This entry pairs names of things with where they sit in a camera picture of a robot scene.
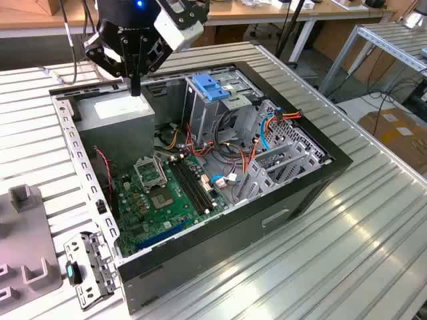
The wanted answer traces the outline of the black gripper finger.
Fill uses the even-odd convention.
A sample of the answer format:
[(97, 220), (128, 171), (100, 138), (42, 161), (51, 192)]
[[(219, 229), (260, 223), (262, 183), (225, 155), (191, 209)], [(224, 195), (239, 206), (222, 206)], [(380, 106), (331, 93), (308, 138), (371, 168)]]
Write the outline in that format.
[(116, 61), (107, 55), (105, 44), (98, 32), (94, 33), (83, 43), (83, 48), (87, 58), (111, 76), (115, 78), (121, 77), (123, 82), (126, 83), (130, 95), (135, 96), (135, 73), (133, 67), (125, 57), (121, 56), (120, 61)]
[(169, 56), (169, 45), (163, 40), (150, 43), (147, 39), (140, 39), (139, 53), (136, 59), (135, 96), (141, 94), (141, 78), (148, 73), (157, 71)]

